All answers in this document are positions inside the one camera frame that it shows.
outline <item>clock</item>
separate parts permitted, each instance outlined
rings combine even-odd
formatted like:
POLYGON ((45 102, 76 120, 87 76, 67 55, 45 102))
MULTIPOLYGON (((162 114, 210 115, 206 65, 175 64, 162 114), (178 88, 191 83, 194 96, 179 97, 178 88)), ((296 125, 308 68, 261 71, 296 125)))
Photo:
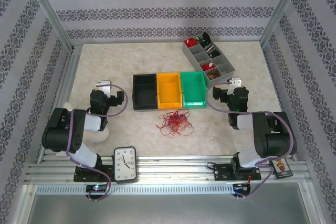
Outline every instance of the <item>clock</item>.
POLYGON ((134 147, 114 149, 114 181, 120 183, 134 182, 137 177, 137 159, 134 147))

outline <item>patterned wallpaper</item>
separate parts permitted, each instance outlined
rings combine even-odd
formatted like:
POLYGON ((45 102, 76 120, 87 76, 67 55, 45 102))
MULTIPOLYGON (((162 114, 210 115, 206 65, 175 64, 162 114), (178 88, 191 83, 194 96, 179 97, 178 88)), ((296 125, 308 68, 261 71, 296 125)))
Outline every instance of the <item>patterned wallpaper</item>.
POLYGON ((336 0, 291 0, 264 50, 327 223, 336 223, 336 0))
POLYGON ((0 224, 35 162, 67 53, 37 0, 0 0, 0 224))
POLYGON ((50 0, 74 44, 258 40, 279 0, 50 0))

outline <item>green storage bin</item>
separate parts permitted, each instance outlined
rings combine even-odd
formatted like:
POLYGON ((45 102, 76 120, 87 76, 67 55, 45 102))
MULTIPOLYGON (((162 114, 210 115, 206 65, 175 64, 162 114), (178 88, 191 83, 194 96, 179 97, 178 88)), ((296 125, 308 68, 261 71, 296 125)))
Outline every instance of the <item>green storage bin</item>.
POLYGON ((181 72, 182 106, 205 107, 205 80, 202 72, 181 72))

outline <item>table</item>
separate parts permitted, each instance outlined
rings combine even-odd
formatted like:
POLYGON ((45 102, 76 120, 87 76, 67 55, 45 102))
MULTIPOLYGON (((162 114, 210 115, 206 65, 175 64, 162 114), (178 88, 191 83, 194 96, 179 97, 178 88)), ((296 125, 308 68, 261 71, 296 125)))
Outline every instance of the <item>table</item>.
MULTIPOLYGON (((280 111, 276 93, 258 41, 217 42, 249 90, 248 111, 280 111)), ((76 109, 90 107, 90 93, 95 83, 111 80, 129 95, 126 110, 109 118, 109 137, 99 144, 87 143, 102 156, 116 147, 134 146, 139 156, 155 155, 233 155, 253 144, 252 131, 233 130, 226 114, 210 107, 190 111, 189 121, 195 131, 190 136, 163 136, 155 126, 161 125, 159 115, 167 111, 135 112, 132 105, 133 74, 194 71, 182 53, 182 43, 131 43, 84 45, 69 99, 76 109)), ((215 101, 217 108, 227 106, 215 101)), ((120 111, 112 107, 109 113, 120 111)))

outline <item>tangled rubber bands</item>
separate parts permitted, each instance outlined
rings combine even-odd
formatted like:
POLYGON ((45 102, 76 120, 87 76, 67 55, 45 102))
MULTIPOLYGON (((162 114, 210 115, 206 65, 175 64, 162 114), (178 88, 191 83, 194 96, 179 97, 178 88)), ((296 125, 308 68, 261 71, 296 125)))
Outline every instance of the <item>tangled rubber bands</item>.
POLYGON ((181 136, 190 136, 194 132, 194 127, 192 124, 188 121, 188 117, 190 116, 188 109, 180 109, 175 112, 169 112, 164 115, 160 115, 159 119, 163 119, 162 126, 156 126, 160 129, 160 132, 164 136, 168 135, 181 135, 181 136), (164 134, 162 131, 164 129, 168 130, 168 134, 164 134), (190 134, 181 134, 185 129, 192 129, 192 132, 190 134))

